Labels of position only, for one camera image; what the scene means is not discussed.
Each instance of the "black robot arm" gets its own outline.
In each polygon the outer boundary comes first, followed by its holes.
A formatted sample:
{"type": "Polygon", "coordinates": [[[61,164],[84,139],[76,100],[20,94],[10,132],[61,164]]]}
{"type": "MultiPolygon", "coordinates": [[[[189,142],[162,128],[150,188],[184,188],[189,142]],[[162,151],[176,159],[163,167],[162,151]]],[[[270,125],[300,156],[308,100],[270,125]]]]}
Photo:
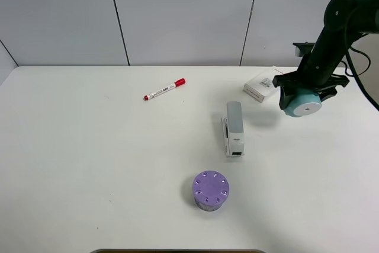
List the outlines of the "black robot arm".
{"type": "MultiPolygon", "coordinates": [[[[345,87],[349,79],[334,75],[334,70],[345,55],[348,57],[353,42],[372,33],[379,33],[379,0],[331,0],[317,42],[295,44],[304,53],[298,69],[273,80],[274,86],[281,88],[280,109],[287,108],[300,88],[318,93],[321,101],[335,96],[335,87],[345,87]]],[[[347,60],[356,75],[351,59],[347,60]]]]}

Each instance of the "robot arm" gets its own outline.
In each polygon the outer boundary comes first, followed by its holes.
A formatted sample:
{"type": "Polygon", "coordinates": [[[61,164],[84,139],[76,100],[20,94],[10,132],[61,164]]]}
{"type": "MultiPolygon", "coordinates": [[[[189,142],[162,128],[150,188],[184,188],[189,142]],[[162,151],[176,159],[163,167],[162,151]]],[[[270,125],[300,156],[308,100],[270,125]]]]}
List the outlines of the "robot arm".
{"type": "Polygon", "coordinates": [[[280,109],[293,117],[319,110],[322,101],[337,94],[336,86],[349,83],[333,74],[345,55],[358,81],[348,49],[365,33],[379,33],[379,0],[331,0],[317,42],[295,44],[304,54],[298,69],[273,80],[281,88],[280,109]]]}

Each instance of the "white box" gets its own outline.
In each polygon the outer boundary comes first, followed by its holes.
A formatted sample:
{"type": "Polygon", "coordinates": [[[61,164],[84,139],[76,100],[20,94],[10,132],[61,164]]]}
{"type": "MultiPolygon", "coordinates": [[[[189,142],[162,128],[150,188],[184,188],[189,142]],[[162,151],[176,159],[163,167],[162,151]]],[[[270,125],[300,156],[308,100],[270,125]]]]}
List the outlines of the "white box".
{"type": "Polygon", "coordinates": [[[272,80],[275,75],[282,75],[275,66],[263,71],[253,79],[247,81],[243,90],[251,97],[262,103],[265,99],[272,96],[279,88],[275,88],[272,80]]]}

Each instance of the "red marker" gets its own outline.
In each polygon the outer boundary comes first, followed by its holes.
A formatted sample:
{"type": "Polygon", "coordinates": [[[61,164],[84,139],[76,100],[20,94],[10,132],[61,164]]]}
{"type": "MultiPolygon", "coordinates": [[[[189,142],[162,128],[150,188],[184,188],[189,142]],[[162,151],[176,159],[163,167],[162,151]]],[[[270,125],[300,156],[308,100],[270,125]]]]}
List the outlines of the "red marker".
{"type": "Polygon", "coordinates": [[[179,80],[176,81],[175,83],[170,84],[170,85],[168,85],[167,87],[164,87],[164,88],[161,89],[161,90],[158,90],[158,91],[155,91],[155,92],[152,92],[152,93],[148,93],[147,95],[145,95],[145,96],[143,97],[143,99],[144,99],[145,101],[150,100],[150,99],[152,99],[152,98],[154,98],[154,97],[157,97],[157,96],[160,95],[160,94],[163,94],[163,93],[166,93],[167,91],[170,91],[171,89],[174,89],[174,88],[176,88],[176,87],[178,87],[178,86],[180,86],[180,85],[183,85],[184,83],[185,83],[185,79],[184,79],[184,78],[179,79],[179,80]]]}

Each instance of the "white wall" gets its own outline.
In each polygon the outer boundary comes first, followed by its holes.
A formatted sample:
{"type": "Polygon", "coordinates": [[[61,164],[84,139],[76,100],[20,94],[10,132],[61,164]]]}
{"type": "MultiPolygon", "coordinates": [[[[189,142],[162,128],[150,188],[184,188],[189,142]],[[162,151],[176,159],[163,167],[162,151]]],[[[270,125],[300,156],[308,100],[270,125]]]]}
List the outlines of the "white wall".
{"type": "Polygon", "coordinates": [[[293,42],[313,42],[330,0],[255,0],[243,66],[297,66],[293,42]]]}
{"type": "Polygon", "coordinates": [[[17,65],[0,42],[0,85],[17,65]]]}
{"type": "Polygon", "coordinates": [[[19,65],[127,65],[113,0],[0,0],[0,37],[19,65]]]}
{"type": "Polygon", "coordinates": [[[131,65],[239,65],[252,0],[116,0],[131,65]]]}

